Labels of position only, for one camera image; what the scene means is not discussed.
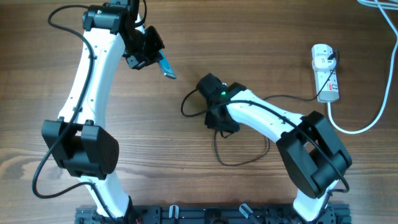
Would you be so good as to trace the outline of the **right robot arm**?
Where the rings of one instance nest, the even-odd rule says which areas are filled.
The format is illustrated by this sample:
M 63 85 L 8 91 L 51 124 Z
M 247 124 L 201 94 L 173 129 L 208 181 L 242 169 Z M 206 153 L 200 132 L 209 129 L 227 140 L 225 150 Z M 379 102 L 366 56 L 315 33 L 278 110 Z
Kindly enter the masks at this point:
M 255 129 L 279 150 L 287 173 L 298 188 L 293 208 L 307 222 L 320 219 L 352 159 L 335 130 L 319 112 L 304 116 L 278 108 L 244 85 L 226 86 L 209 73 L 196 89 L 206 100 L 205 125 L 220 133 L 236 133 L 240 125 Z

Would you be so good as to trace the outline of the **blue screen Galaxy smartphone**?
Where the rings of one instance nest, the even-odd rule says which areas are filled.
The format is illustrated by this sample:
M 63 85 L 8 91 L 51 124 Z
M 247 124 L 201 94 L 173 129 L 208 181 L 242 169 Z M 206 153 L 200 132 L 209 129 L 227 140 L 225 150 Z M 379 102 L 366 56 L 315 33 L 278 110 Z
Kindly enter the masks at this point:
M 158 66 L 160 67 L 162 73 L 167 78 L 176 79 L 177 77 L 171 65 L 169 64 L 168 60 L 166 59 L 163 51 L 160 50 L 159 53 L 162 56 L 162 58 L 158 61 Z

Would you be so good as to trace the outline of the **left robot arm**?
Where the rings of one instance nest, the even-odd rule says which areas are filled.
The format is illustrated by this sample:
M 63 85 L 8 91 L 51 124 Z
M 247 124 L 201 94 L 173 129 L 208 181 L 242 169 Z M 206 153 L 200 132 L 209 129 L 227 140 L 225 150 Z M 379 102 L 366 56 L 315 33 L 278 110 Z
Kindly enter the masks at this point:
M 168 78 L 175 73 L 163 54 L 164 44 L 139 8 L 145 1 L 110 1 L 85 6 L 83 51 L 71 92 L 55 121 L 45 121 L 46 157 L 76 177 L 93 197 L 92 214 L 78 223 L 142 223 L 116 174 L 119 144 L 105 129 L 106 107 L 114 74 L 122 58 L 131 69 L 157 63 Z

